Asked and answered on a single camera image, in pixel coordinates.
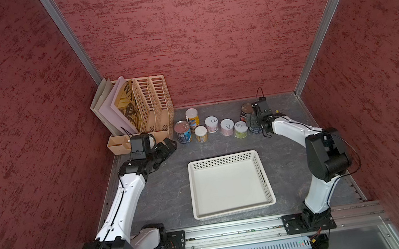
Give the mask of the dark red labelled can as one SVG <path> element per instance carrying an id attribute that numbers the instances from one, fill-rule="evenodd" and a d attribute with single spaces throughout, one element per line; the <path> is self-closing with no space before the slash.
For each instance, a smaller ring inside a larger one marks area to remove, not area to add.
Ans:
<path id="1" fill-rule="evenodd" d="M 250 123 L 251 115 L 254 115 L 254 108 L 252 104 L 245 103 L 241 106 L 241 121 L 245 122 L 247 125 Z"/>

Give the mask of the yellow labelled tall can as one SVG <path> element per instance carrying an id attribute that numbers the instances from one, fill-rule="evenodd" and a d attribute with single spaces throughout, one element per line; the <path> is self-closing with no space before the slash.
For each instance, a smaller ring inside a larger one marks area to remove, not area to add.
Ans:
<path id="1" fill-rule="evenodd" d="M 190 108 L 186 110 L 186 119 L 192 130 L 195 130 L 196 127 L 198 127 L 201 123 L 196 108 Z"/>

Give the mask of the white perforated plastic basket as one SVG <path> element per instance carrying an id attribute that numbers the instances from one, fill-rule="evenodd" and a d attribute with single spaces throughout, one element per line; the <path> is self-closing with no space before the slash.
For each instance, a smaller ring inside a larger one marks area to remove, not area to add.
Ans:
<path id="1" fill-rule="evenodd" d="M 267 208 L 277 201 L 254 150 L 193 161 L 188 171 L 193 214 L 199 221 Z"/>

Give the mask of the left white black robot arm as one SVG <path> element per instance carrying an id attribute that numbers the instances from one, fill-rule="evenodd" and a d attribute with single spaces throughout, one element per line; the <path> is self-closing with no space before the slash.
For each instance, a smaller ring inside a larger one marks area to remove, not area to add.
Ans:
<path id="1" fill-rule="evenodd" d="M 145 225 L 131 237 L 137 203 L 150 174 L 177 149 L 170 138 L 152 145 L 147 134 L 133 136 L 130 157 L 118 171 L 118 189 L 104 224 L 93 241 L 82 249 L 155 249 L 166 241 L 163 224 Z"/>

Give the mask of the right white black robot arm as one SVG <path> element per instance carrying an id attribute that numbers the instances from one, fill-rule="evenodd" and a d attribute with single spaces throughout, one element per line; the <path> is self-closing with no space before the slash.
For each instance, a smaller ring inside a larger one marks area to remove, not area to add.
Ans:
<path id="1" fill-rule="evenodd" d="M 352 165 L 345 140 L 335 128 L 313 127 L 283 113 L 274 113 L 265 97 L 254 102 L 251 109 L 250 124 L 260 129 L 263 136 L 284 136 L 306 149 L 312 181 L 302 212 L 296 218 L 298 227 L 311 231 L 331 226 L 331 196 Z"/>

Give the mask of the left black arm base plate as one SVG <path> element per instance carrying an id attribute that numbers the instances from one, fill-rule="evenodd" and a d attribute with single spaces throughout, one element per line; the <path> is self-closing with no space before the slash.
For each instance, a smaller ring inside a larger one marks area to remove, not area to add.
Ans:
<path id="1" fill-rule="evenodd" d="M 159 245 L 154 249 L 186 249 L 185 231 L 167 232 L 161 236 Z"/>

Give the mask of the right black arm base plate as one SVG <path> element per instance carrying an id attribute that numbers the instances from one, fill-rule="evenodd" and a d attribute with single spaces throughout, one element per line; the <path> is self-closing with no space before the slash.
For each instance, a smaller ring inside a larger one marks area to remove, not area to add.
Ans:
<path id="1" fill-rule="evenodd" d="M 337 228 L 329 208 L 319 214 L 313 214 L 310 210 L 303 210 L 299 214 L 282 216 L 281 219 L 287 235 L 306 234 Z"/>

